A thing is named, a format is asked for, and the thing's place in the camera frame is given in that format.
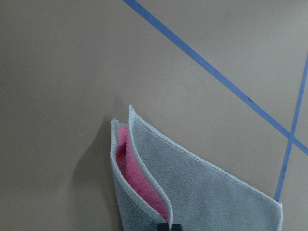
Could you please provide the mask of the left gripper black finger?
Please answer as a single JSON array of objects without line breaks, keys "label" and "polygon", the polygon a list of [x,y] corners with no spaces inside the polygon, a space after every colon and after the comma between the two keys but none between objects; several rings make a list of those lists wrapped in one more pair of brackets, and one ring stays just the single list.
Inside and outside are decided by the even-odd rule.
[{"label": "left gripper black finger", "polygon": [[157,225],[157,231],[181,231],[181,224],[160,223]]}]

